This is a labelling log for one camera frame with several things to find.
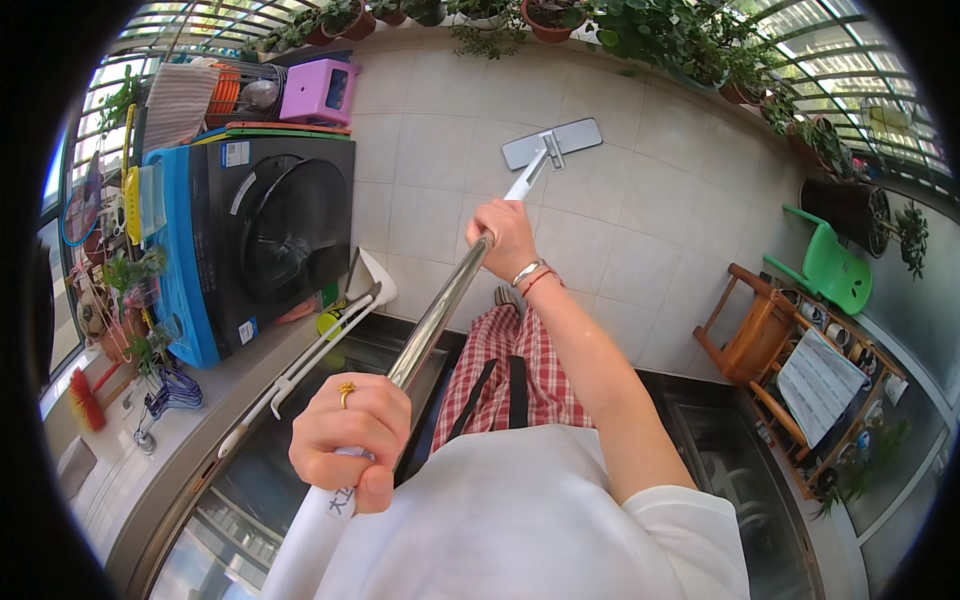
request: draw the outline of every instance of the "gold ring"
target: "gold ring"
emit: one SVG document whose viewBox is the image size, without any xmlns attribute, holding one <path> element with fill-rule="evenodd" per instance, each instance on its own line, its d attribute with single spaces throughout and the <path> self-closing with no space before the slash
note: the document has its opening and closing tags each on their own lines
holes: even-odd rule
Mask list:
<svg viewBox="0 0 960 600">
<path fill-rule="evenodd" d="M 340 396 L 341 408 L 343 408 L 344 410 L 347 410 L 347 394 L 349 394 L 350 392 L 355 392 L 356 389 L 357 389 L 357 386 L 352 381 L 348 381 L 346 383 L 340 384 L 340 387 L 337 388 L 337 392 L 340 392 L 341 394 Z"/>
</svg>

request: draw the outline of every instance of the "red plaid pants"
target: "red plaid pants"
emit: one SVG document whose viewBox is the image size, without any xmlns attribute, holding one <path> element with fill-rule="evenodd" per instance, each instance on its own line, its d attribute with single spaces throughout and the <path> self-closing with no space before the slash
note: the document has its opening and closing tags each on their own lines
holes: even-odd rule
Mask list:
<svg viewBox="0 0 960 600">
<path fill-rule="evenodd" d="M 446 386 L 437 416 L 430 453 L 446 444 L 453 423 L 463 413 L 470 391 L 484 365 L 497 359 L 484 384 L 463 433 L 507 429 L 510 411 L 508 356 L 520 356 L 527 366 L 527 423 L 529 426 L 561 423 L 592 427 L 584 407 L 573 395 L 557 352 L 532 306 L 521 319 L 507 304 L 495 306 L 470 324 L 467 344 Z"/>
</svg>

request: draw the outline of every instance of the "tiled floor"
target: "tiled floor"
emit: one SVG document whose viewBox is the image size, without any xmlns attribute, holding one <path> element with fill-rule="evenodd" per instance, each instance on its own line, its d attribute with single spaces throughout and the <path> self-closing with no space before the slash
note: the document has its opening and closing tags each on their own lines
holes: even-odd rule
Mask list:
<svg viewBox="0 0 960 600">
<path fill-rule="evenodd" d="M 467 251 L 473 209 L 516 178 L 502 144 L 593 117 L 605 143 L 568 155 L 527 197 L 538 251 L 635 365 L 719 379 L 691 332 L 728 264 L 756 273 L 764 252 L 803 259 L 811 230 L 780 209 L 802 181 L 790 157 L 710 100 L 599 58 L 537 45 L 482 60 L 431 43 L 354 55 L 353 243 L 396 281 L 386 312 L 418 319 Z M 468 330 L 499 284 L 481 271 L 450 327 Z M 749 305 L 740 287 L 711 331 L 718 342 Z"/>
</svg>

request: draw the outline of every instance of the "person's right hand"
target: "person's right hand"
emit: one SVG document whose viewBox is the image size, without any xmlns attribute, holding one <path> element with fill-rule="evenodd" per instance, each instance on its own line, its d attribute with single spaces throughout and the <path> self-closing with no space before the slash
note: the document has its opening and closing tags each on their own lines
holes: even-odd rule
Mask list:
<svg viewBox="0 0 960 600">
<path fill-rule="evenodd" d="M 484 228 L 493 234 L 493 248 L 483 266 L 494 275 L 513 282 L 524 267 L 537 260 L 534 234 L 523 202 L 493 200 L 479 206 L 467 223 L 464 237 L 468 246 L 473 246 Z"/>
<path fill-rule="evenodd" d="M 340 404 L 342 383 L 356 391 Z M 394 464 L 410 437 L 410 398 L 382 375 L 345 372 L 331 375 L 294 419 L 290 464 L 300 479 L 324 490 L 356 488 L 358 513 L 380 513 L 394 495 Z M 334 454 L 337 447 L 360 446 L 375 461 Z"/>
</svg>

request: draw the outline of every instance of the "pink plastic stool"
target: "pink plastic stool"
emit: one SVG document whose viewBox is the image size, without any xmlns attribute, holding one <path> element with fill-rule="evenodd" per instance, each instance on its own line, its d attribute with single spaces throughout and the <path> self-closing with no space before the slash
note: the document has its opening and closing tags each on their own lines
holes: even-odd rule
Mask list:
<svg viewBox="0 0 960 600">
<path fill-rule="evenodd" d="M 280 120 L 349 125 L 353 87 L 363 67 L 333 59 L 314 60 L 287 70 Z"/>
</svg>

